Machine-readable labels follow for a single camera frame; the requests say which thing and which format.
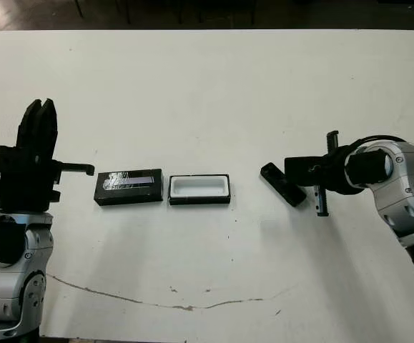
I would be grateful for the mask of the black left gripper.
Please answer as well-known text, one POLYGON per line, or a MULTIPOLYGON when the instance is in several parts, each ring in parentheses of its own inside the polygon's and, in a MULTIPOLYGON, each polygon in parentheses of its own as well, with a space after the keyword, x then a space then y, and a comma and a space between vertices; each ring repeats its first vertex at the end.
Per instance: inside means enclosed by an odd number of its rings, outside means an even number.
MULTIPOLYGON (((27 108, 18 128, 16 146, 38 146, 47 159, 54 154, 58 136, 57 113, 52 99, 41 104, 34 100, 27 108)), ((45 212, 52 202, 58 202, 60 192, 54 185, 62 172, 82 172, 94 175, 91 164, 64 163, 50 160, 44 163, 24 163, 0 160, 0 209, 4 212, 45 212)))

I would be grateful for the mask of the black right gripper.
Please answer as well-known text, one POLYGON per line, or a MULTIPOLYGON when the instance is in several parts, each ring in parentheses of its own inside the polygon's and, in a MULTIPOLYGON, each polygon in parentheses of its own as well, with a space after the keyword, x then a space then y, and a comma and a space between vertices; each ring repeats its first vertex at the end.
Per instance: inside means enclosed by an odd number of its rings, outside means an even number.
POLYGON ((351 195, 352 187, 345 176, 347 146, 338 145, 339 131, 327 133, 327 154, 324 156, 299 156, 285 158, 285 173, 293 184, 314 187, 317 215, 327 217, 327 194, 332 191, 351 195))

